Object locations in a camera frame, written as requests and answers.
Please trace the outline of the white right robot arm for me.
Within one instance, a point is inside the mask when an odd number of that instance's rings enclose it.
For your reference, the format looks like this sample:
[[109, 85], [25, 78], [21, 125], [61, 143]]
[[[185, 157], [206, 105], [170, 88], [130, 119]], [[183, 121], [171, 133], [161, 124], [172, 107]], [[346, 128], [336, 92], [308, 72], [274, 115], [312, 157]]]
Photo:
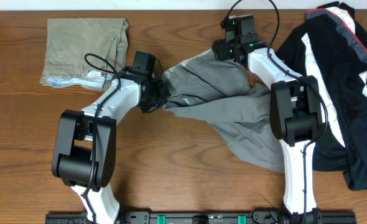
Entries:
[[327, 127], [327, 110], [318, 81], [292, 71], [264, 42], [241, 44], [216, 40], [216, 59], [232, 59], [258, 75], [270, 89], [270, 126], [284, 155], [284, 205], [292, 215], [307, 215], [316, 207], [312, 183], [312, 153]]

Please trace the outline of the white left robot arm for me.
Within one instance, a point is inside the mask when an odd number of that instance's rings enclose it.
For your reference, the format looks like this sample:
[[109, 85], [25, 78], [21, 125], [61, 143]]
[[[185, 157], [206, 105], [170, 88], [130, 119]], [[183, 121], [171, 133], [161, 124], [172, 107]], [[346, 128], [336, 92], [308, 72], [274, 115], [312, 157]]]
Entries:
[[118, 219], [120, 204], [110, 185], [118, 124], [132, 108], [151, 113], [169, 96], [160, 78], [123, 72], [94, 103], [61, 114], [52, 174], [79, 195], [88, 222], [115, 223]]

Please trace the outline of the black white red shirt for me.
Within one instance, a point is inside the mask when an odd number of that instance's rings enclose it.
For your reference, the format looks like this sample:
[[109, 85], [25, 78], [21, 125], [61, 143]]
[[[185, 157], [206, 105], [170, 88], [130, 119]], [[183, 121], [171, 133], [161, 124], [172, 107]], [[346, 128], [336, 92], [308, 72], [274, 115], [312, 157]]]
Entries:
[[340, 171], [350, 190], [367, 190], [367, 32], [354, 9], [335, 1], [307, 11], [276, 54], [320, 85], [329, 127], [315, 144], [314, 170]]

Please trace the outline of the grey shorts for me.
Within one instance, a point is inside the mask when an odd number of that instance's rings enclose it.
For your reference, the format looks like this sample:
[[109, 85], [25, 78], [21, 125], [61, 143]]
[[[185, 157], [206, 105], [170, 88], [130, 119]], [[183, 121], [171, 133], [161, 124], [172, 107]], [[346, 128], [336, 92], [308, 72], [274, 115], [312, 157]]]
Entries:
[[168, 68], [162, 78], [170, 91], [166, 111], [207, 122], [242, 161], [284, 172], [282, 147], [269, 122], [269, 89], [251, 86], [240, 64], [216, 60], [207, 50]]

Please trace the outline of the folded khaki shorts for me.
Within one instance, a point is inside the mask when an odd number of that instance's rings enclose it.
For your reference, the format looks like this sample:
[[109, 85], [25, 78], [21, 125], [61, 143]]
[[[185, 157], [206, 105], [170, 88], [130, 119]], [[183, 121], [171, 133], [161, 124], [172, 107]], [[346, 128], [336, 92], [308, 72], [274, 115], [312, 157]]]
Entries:
[[105, 91], [113, 69], [126, 65], [129, 24], [125, 18], [59, 18], [47, 21], [43, 86]]

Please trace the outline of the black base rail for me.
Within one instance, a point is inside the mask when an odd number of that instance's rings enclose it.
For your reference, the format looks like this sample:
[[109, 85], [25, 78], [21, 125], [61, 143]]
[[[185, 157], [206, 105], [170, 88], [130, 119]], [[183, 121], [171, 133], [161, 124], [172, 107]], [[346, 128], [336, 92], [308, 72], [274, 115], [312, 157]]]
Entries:
[[[120, 213], [115, 221], [121, 224], [257, 224], [302, 223], [301, 215], [290, 216], [280, 211], [254, 210], [250, 213]], [[357, 224], [353, 212], [320, 212], [307, 215], [309, 224]]]

